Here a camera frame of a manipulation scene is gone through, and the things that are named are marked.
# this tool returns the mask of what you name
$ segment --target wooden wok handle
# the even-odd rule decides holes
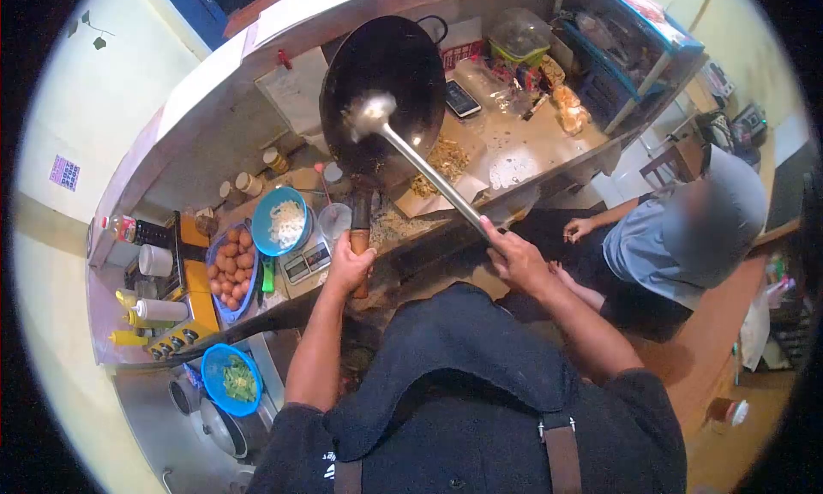
[[[369,249],[369,235],[371,230],[368,228],[358,228],[351,231],[349,239],[351,241],[351,250],[358,256],[364,254]],[[369,296],[368,279],[363,280],[363,283],[355,289],[354,294],[351,295],[355,299],[365,299]]]

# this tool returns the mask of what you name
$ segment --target smartphone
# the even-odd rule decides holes
[[[480,104],[455,80],[446,82],[446,104],[460,118],[480,111]]]

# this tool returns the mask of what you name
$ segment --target suspender strap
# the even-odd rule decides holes
[[[334,463],[334,494],[363,492],[363,461]]]
[[[543,437],[549,457],[552,494],[581,494],[583,486],[574,430],[571,427],[551,428],[543,432]]]

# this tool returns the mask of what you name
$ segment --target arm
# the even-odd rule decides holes
[[[572,219],[569,221],[569,224],[563,227],[563,241],[574,244],[575,242],[578,242],[581,237],[588,235],[595,228],[600,228],[602,226],[606,226],[607,224],[612,224],[612,222],[620,221],[627,213],[637,207],[638,200],[639,198],[628,200],[617,205],[613,209],[609,209],[606,212],[601,212],[597,215],[591,216],[591,218],[588,219]]]
[[[584,303],[591,306],[592,310],[598,314],[600,313],[603,303],[606,302],[605,296],[594,289],[584,287],[583,285],[575,282],[574,278],[572,278],[571,275],[563,269],[563,264],[560,262],[553,260],[549,262],[548,266],[549,271],[554,273],[567,289],[582,299]]]
[[[550,273],[537,247],[513,232],[500,235],[485,216],[481,224],[494,246],[489,255],[500,277],[533,296],[554,316],[585,372],[602,383],[627,369],[643,367],[629,341]]]
[[[374,248],[360,256],[354,254],[349,232],[344,232],[337,241],[323,291],[289,365],[285,379],[286,403],[306,404],[324,412],[334,406],[340,382],[343,307],[376,256]]]

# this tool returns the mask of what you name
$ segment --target digital kitchen scale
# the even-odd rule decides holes
[[[312,232],[306,242],[298,249],[294,249],[277,257],[280,271],[286,282],[286,290],[290,297],[299,295],[293,293],[292,286],[297,286],[314,274],[319,273],[332,262],[331,251],[326,240],[321,235],[317,221],[314,221],[314,211],[309,209],[313,219]]]

